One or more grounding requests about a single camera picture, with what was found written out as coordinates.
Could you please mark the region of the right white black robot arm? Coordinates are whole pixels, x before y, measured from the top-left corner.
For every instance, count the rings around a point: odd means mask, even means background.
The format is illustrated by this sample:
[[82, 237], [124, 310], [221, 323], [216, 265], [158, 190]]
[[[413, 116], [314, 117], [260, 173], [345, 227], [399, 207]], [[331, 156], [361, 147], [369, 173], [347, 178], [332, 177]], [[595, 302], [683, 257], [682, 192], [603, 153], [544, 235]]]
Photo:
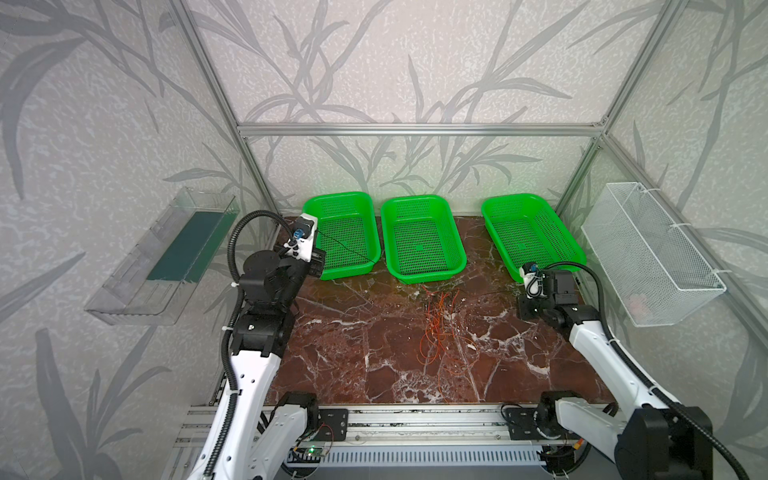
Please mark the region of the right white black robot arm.
[[611, 460], [624, 479], [711, 479], [720, 455], [739, 479], [747, 470], [712, 432], [698, 407], [680, 403], [636, 363], [602, 315], [603, 305], [582, 304], [574, 263], [547, 267], [528, 262], [519, 275], [525, 293], [520, 314], [540, 318], [562, 335], [598, 374], [617, 410], [610, 414], [570, 391], [542, 394], [535, 422], [541, 435], [574, 433]]

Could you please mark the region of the left green plastic basket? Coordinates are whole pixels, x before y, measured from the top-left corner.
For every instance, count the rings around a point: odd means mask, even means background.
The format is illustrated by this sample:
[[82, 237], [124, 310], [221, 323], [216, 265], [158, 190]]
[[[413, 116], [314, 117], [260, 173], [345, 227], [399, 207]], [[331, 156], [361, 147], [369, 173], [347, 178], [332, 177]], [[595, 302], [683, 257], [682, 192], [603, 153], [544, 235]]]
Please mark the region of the left green plastic basket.
[[381, 258], [373, 200], [365, 192], [321, 195], [304, 203], [318, 219], [316, 244], [326, 252], [321, 280], [370, 273]]

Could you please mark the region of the green plastic basket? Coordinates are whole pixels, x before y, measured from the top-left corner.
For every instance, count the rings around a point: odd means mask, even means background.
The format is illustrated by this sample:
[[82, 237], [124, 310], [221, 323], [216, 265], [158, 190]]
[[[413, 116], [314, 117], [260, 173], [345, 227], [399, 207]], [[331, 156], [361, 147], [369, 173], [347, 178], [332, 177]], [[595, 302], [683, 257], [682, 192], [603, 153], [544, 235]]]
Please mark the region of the green plastic basket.
[[486, 229], [512, 280], [522, 284], [520, 268], [561, 261], [586, 265], [582, 247], [549, 203], [534, 194], [492, 197], [481, 207]]
[[390, 199], [381, 205], [389, 272], [403, 284], [448, 280], [467, 265], [451, 207], [437, 195]]
[[304, 203], [318, 219], [316, 244], [326, 252], [321, 280], [370, 273], [381, 258], [373, 200], [365, 192], [321, 195]]

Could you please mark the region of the right green plastic basket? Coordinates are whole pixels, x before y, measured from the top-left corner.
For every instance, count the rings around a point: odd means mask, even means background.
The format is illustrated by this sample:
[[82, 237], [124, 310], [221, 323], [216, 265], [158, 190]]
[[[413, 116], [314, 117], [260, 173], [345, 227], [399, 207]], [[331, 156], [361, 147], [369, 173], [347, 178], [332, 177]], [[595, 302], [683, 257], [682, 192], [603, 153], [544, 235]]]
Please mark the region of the right green plastic basket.
[[486, 229], [512, 280], [522, 284], [520, 268], [561, 261], [586, 265], [582, 247], [549, 203], [534, 194], [492, 197], [481, 207]]

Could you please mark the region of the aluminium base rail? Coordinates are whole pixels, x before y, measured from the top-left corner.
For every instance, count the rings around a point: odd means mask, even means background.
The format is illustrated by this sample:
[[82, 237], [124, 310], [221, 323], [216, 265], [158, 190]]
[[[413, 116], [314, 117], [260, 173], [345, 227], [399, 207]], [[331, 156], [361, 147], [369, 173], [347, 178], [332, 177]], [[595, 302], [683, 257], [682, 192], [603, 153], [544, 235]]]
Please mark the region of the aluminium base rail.
[[[544, 443], [532, 425], [535, 406], [499, 404], [362, 404], [345, 405], [345, 420], [320, 433], [334, 446], [501, 445]], [[510, 427], [502, 413], [516, 417]]]

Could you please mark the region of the clear acrylic wall tray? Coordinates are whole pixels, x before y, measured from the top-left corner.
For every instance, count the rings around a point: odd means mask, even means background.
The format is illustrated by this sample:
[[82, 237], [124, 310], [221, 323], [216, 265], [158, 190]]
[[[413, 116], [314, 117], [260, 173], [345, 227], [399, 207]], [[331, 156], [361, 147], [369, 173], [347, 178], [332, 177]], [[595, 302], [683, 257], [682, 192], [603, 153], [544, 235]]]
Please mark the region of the clear acrylic wall tray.
[[239, 213], [233, 194], [180, 189], [85, 311], [111, 326], [175, 324]]

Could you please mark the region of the middle green plastic basket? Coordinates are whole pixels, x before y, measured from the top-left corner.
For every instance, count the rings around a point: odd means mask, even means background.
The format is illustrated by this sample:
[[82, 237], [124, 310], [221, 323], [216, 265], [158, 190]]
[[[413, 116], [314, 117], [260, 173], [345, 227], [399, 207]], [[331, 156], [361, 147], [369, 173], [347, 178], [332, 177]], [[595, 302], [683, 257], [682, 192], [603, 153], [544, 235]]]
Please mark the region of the middle green plastic basket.
[[381, 205], [389, 272], [403, 284], [448, 280], [467, 265], [451, 207], [437, 195], [390, 199]]

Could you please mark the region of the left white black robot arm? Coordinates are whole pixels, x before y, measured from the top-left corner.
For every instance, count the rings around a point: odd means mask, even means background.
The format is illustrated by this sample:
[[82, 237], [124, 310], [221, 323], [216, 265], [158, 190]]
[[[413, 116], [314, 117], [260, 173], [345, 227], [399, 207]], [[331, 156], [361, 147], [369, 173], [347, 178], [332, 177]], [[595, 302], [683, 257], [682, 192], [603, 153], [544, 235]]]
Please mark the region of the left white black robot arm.
[[290, 448], [318, 429], [311, 393], [289, 392], [267, 420], [261, 414], [295, 324], [295, 298], [324, 263], [322, 250], [307, 258], [295, 248], [262, 250], [234, 276], [235, 307], [220, 345], [226, 387], [190, 478], [272, 479]]

